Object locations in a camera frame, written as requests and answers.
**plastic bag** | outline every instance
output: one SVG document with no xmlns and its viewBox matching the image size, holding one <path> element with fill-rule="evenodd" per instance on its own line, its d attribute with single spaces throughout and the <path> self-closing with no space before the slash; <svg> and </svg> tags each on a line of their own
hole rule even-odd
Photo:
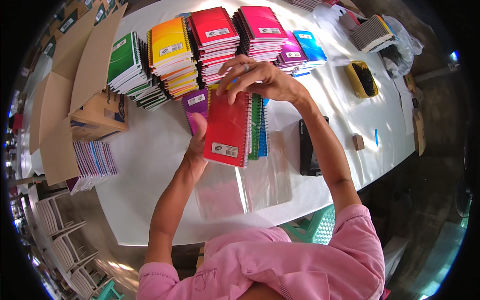
<svg viewBox="0 0 480 300">
<path fill-rule="evenodd" d="M 382 15 L 382 18 L 393 29 L 398 41 L 395 45 L 380 50 L 379 52 L 384 58 L 386 69 L 391 73 L 392 78 L 405 76 L 412 68 L 413 56 L 421 54 L 423 45 L 418 39 L 411 36 L 394 17 Z"/>
<path fill-rule="evenodd" d="M 268 156 L 250 160 L 246 168 L 208 163 L 195 186 L 202 219 L 247 214 L 292 200 L 283 134 L 269 134 Z"/>
</svg>

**hand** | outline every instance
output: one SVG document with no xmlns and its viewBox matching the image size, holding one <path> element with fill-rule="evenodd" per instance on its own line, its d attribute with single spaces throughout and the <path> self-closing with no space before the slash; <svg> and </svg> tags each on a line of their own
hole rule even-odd
<svg viewBox="0 0 480 300">
<path fill-rule="evenodd" d="M 198 112 L 194 112 L 192 116 L 195 122 L 197 122 L 197 132 L 190 140 L 190 145 L 188 146 L 183 160 L 189 164 L 193 177 L 198 180 L 207 165 L 207 162 L 204 161 L 207 120 L 205 120 L 205 118 Z"/>
<path fill-rule="evenodd" d="M 245 64 L 250 67 L 248 73 L 245 73 Z M 224 74 L 230 67 L 232 69 L 220 81 L 216 91 L 217 95 L 222 94 L 227 85 L 238 77 L 228 91 L 228 103 L 230 104 L 235 102 L 237 93 L 241 91 L 260 94 L 264 98 L 276 101 L 288 101 L 294 105 L 309 97 L 307 89 L 301 83 L 266 61 L 256 62 L 254 59 L 240 54 L 226 61 L 218 71 L 218 75 Z"/>
</svg>

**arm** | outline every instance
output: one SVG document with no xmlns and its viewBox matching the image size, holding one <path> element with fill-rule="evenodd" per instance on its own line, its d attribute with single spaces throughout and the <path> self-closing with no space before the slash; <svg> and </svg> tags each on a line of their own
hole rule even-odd
<svg viewBox="0 0 480 300">
<path fill-rule="evenodd" d="M 206 162 L 203 160 L 204 136 L 207 123 L 202 115 L 194 113 L 198 130 L 190 141 L 189 148 L 175 172 L 172 181 L 158 200 L 150 221 L 150 233 L 145 263 L 172 264 L 172 241 L 180 223 L 183 209 L 193 187 L 202 175 Z"/>
<path fill-rule="evenodd" d="M 250 67 L 248 73 L 245 73 L 244 64 Z M 218 74 L 224 74 L 229 67 L 232 69 L 220 82 L 217 93 L 222 93 L 238 77 L 228 91 L 229 103 L 235 101 L 235 96 L 240 91 L 250 91 L 265 98 L 292 103 L 307 125 L 318 165 L 332 194 L 336 216 L 351 204 L 361 204 L 351 179 L 345 151 L 307 89 L 270 63 L 256 62 L 244 55 L 227 61 Z"/>
</svg>

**stack of notebooks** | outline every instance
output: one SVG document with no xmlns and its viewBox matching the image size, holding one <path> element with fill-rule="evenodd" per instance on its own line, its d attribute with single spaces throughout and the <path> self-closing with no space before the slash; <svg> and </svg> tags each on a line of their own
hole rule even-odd
<svg viewBox="0 0 480 300">
<path fill-rule="evenodd" d="M 299 77 L 310 74 L 316 67 L 327 63 L 327 56 L 322 46 L 318 44 L 310 31 L 294 30 L 293 35 L 307 57 L 307 62 L 304 62 L 298 70 L 294 70 L 292 76 Z"/>
<path fill-rule="evenodd" d="M 353 31 L 350 39 L 359 51 L 369 53 L 378 52 L 396 43 L 393 30 L 379 15 L 363 22 Z"/>
<path fill-rule="evenodd" d="M 206 85 L 220 81 L 217 75 L 223 63 L 235 57 L 240 36 L 223 7 L 192 12 L 188 17 L 196 43 L 199 72 Z"/>
<path fill-rule="evenodd" d="M 187 25 L 178 17 L 147 32 L 149 65 L 175 99 L 199 88 Z"/>
<path fill-rule="evenodd" d="M 317 6 L 322 3 L 322 0 L 289 0 L 294 5 L 313 12 Z"/>
<path fill-rule="evenodd" d="M 240 6 L 233 14 L 233 24 L 241 37 L 238 54 L 256 61 L 274 61 L 288 39 L 270 7 Z"/>
<path fill-rule="evenodd" d="M 233 105 L 227 90 L 217 96 L 217 84 L 208 88 L 208 126 L 204 158 L 221 164 L 244 168 L 249 160 L 268 153 L 264 99 L 239 92 Z"/>
<path fill-rule="evenodd" d="M 118 174 L 109 143 L 74 141 L 73 148 L 80 176 L 66 181 L 70 194 L 91 190 Z"/>
<path fill-rule="evenodd" d="M 307 61 L 307 57 L 297 39 L 291 31 L 285 31 L 288 36 L 288 40 L 283 45 L 282 51 L 277 56 L 275 65 L 287 74 L 292 74 L 295 69 L 299 69 L 300 65 Z"/>
<path fill-rule="evenodd" d="M 113 44 L 107 83 L 110 90 L 127 94 L 137 107 L 155 110 L 166 103 L 161 84 L 151 74 L 148 66 L 148 51 L 136 32 L 131 32 Z"/>
<path fill-rule="evenodd" d="M 195 135 L 197 133 L 197 122 L 192 114 L 198 112 L 205 117 L 205 119 L 208 119 L 208 89 L 204 88 L 200 91 L 190 93 L 187 96 L 183 96 L 181 104 L 187 117 L 190 133 Z"/>
</svg>

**white plastic chair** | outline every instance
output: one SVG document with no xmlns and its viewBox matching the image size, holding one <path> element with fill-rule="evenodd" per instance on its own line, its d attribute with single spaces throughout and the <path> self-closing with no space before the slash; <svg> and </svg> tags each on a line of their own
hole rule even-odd
<svg viewBox="0 0 480 300">
<path fill-rule="evenodd" d="M 98 251 L 96 251 L 84 258 L 82 257 L 85 255 L 85 251 L 80 255 L 78 254 L 78 251 L 82 249 L 83 246 L 75 249 L 72 241 L 68 237 L 68 235 L 75 230 L 77 230 L 77 228 L 72 228 L 69 231 L 59 235 L 51 244 L 53 254 L 58 257 L 61 265 L 67 273 L 70 272 L 75 266 L 93 259 L 98 254 Z"/>
<path fill-rule="evenodd" d="M 63 223 L 56 199 L 68 192 L 64 192 L 49 198 L 42 199 L 35 203 L 38 215 L 40 216 L 46 236 L 52 237 L 72 228 L 78 229 L 85 225 L 85 221 L 74 224 L 73 221 Z"/>
<path fill-rule="evenodd" d="M 93 259 L 90 258 L 85 261 L 81 266 L 79 266 L 70 277 L 70 281 L 75 285 L 75 290 L 80 296 L 89 300 L 95 293 L 101 292 L 101 289 L 113 279 L 113 276 L 107 274 L 107 278 L 102 282 L 100 286 L 97 286 L 92 276 L 85 270 L 85 265 Z"/>
</svg>

